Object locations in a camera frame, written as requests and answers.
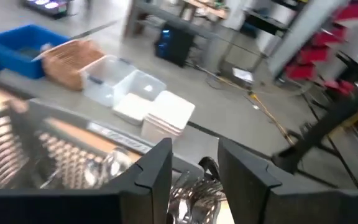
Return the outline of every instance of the tripod leg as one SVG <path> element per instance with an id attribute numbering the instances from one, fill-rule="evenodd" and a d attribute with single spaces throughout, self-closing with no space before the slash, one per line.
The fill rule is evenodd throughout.
<path id="1" fill-rule="evenodd" d="M 356 83 L 356 87 L 352 94 L 330 107 L 321 120 L 311 127 L 295 145 L 274 154 L 273 163 L 293 174 L 299 161 L 313 146 L 318 145 L 325 135 L 343 121 L 358 113 L 358 83 Z"/>

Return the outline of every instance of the blue crate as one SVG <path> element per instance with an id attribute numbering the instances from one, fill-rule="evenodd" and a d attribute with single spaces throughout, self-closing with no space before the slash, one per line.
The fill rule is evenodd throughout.
<path id="1" fill-rule="evenodd" d="M 29 78 L 43 77 L 41 59 L 23 53 L 23 49 L 40 52 L 41 46 L 60 45 L 69 41 L 67 37 L 53 33 L 36 25 L 27 25 L 0 33 L 0 69 L 10 69 Z"/>

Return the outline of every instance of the black speaker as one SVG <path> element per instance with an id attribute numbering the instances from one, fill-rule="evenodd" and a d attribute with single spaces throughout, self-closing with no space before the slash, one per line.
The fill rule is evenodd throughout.
<path id="1" fill-rule="evenodd" d="M 165 23 L 155 43 L 155 55 L 169 62 L 185 66 L 195 35 L 186 29 Z"/>

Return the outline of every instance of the equipment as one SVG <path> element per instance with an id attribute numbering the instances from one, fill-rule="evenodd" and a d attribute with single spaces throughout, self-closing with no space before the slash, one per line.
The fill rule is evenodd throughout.
<path id="1" fill-rule="evenodd" d="M 219 140 L 218 160 L 235 223 L 358 223 L 358 190 L 304 184 L 227 139 Z"/>
<path id="2" fill-rule="evenodd" d="M 165 23 L 155 43 L 155 55 L 183 67 L 194 38 L 194 34 Z"/>

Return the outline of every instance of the dish rack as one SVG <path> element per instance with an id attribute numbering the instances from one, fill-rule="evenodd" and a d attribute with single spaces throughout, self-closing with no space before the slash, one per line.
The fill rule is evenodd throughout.
<path id="1" fill-rule="evenodd" d="M 103 186 L 105 181 L 90 185 L 84 172 L 90 161 L 102 167 L 111 154 L 66 133 L 53 121 L 95 134 L 139 155 L 153 147 L 108 124 L 38 99 L 29 100 L 25 110 L 18 110 L 14 101 L 7 101 L 6 107 L 0 110 L 0 189 L 97 189 Z M 191 172 L 195 176 L 204 173 L 200 166 L 177 156 L 172 162 L 173 170 L 179 173 Z"/>
<path id="2" fill-rule="evenodd" d="M 86 163 L 101 165 L 108 153 L 65 134 L 46 119 L 34 123 L 35 117 L 27 115 L 11 103 L 0 111 L 0 189 L 91 188 L 83 175 Z"/>

